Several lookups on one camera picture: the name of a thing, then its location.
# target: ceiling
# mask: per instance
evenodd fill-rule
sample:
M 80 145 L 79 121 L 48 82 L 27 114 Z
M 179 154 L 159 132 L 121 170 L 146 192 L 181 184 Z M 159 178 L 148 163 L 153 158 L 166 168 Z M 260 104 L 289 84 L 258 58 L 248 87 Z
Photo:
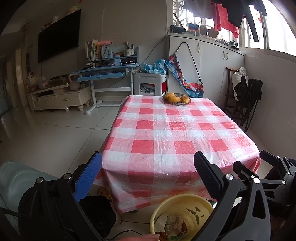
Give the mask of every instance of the ceiling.
M 9 20 L 0 36 L 0 56 L 8 55 L 20 42 L 22 26 L 42 16 L 62 0 L 26 0 Z

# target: red towel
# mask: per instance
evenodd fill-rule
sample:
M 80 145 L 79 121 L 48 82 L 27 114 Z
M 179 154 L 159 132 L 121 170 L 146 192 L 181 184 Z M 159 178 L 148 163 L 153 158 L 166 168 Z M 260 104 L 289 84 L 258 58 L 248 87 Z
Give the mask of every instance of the red towel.
M 231 31 L 235 38 L 239 37 L 239 28 L 228 22 L 227 8 L 222 7 L 221 4 L 213 4 L 213 18 L 214 18 L 214 29 L 220 31 L 221 28 Z

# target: silver bolt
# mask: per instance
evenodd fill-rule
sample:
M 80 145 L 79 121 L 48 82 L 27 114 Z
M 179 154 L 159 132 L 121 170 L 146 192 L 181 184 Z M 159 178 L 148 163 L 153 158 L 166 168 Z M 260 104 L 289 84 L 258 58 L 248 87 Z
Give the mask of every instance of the silver bolt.
M 71 173 L 66 173 L 63 178 L 69 180 L 72 177 Z
M 42 177 L 37 178 L 36 182 L 37 183 L 42 183 L 43 182 L 43 178 Z
M 253 181 L 254 181 L 254 183 L 257 183 L 257 184 L 259 184 L 259 183 L 260 183 L 260 180 L 259 180 L 259 178 L 254 178 L 254 179 L 253 179 Z
M 227 180 L 232 180 L 233 179 L 233 176 L 231 174 L 226 174 L 225 177 L 226 177 Z

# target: colorful bag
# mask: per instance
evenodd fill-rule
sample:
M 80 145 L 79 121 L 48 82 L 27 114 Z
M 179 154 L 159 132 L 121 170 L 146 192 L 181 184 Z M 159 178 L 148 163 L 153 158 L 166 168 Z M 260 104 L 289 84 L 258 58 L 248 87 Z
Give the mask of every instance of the colorful bag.
M 197 74 L 198 74 L 198 82 L 197 83 L 188 83 L 185 78 L 183 77 L 183 73 L 176 55 L 176 52 L 178 51 L 178 49 L 180 48 L 180 46 L 177 48 L 177 50 L 175 51 L 175 53 L 170 56 L 168 58 L 168 60 L 165 62 L 165 65 L 167 66 L 167 68 L 169 69 L 169 71 L 172 73 L 172 75 L 174 76 L 174 78 L 176 79 L 176 81 L 179 83 L 179 85 L 182 87 L 182 89 L 189 95 L 189 97 L 192 98 L 202 98 L 204 95 L 204 90 L 203 90 L 203 83 L 200 79 L 200 74 L 198 73 L 198 69 L 196 67 L 194 58 L 192 56 L 192 53 L 190 51 L 191 57 L 193 59 Z

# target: checkered tablecloth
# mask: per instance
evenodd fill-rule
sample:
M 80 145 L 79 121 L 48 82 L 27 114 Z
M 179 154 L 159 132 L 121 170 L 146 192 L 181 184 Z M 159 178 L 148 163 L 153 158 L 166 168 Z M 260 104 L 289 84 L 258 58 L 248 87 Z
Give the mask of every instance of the checkered tablecloth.
M 251 139 L 209 99 L 174 106 L 160 96 L 129 96 L 113 123 L 95 184 L 108 186 L 120 213 L 195 193 L 210 198 L 193 156 L 202 151 L 224 173 L 260 165 Z

